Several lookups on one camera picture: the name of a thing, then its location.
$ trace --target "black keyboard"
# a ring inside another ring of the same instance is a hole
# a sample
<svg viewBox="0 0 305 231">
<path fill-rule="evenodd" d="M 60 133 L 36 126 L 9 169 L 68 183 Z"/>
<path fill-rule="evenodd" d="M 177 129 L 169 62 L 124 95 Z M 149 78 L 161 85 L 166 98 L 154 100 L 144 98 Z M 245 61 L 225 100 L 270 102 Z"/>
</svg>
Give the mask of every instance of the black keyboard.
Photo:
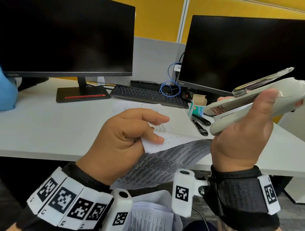
<svg viewBox="0 0 305 231">
<path fill-rule="evenodd" d="M 151 91 L 136 87 L 128 87 L 118 84 L 110 93 L 110 96 L 114 96 L 122 99 L 136 100 L 144 103 L 162 104 L 165 106 L 188 109 L 187 100 L 181 99 L 178 96 L 166 97 L 165 95 L 163 95 L 161 92 L 158 91 Z"/>
</svg>

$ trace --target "monitor stand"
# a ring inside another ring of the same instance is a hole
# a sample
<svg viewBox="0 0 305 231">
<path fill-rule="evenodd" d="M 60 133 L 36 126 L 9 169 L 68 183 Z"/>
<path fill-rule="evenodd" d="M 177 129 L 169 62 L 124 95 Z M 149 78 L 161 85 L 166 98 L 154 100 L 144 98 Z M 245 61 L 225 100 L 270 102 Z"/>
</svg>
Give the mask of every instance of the monitor stand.
<svg viewBox="0 0 305 231">
<path fill-rule="evenodd" d="M 56 102 L 68 103 L 96 99 L 109 99 L 110 95 L 103 86 L 87 87 L 85 77 L 77 77 L 79 87 L 57 89 Z"/>
</svg>

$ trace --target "computer monitor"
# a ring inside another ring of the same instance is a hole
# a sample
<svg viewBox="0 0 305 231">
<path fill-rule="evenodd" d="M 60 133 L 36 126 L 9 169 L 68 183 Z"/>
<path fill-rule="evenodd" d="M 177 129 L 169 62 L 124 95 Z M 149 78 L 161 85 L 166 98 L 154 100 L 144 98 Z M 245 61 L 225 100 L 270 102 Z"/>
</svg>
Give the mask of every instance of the computer monitor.
<svg viewBox="0 0 305 231">
<path fill-rule="evenodd" d="M 134 28 L 135 7 L 115 1 L 0 0 L 0 66 L 7 77 L 79 77 L 71 97 L 97 99 L 105 91 L 84 78 L 132 76 Z"/>
<path fill-rule="evenodd" d="M 222 96 L 288 67 L 305 80 L 305 20 L 194 15 L 178 83 Z"/>
</svg>

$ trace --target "desk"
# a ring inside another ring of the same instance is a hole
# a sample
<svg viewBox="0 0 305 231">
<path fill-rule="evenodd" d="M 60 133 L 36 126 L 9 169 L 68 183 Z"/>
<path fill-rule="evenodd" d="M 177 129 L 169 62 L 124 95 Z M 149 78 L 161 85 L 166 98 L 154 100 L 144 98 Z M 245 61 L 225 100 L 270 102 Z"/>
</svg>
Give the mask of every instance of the desk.
<svg viewBox="0 0 305 231">
<path fill-rule="evenodd" d="M 112 116 L 115 98 L 56 103 L 59 87 L 76 87 L 72 80 L 50 79 L 19 93 L 15 110 L 0 113 L 0 156 L 76 161 L 92 145 L 104 122 Z M 165 106 L 176 129 L 198 135 L 188 110 Z M 278 125 L 261 155 L 264 173 L 305 177 L 305 142 Z M 209 170 L 208 155 L 191 169 Z"/>
</svg>

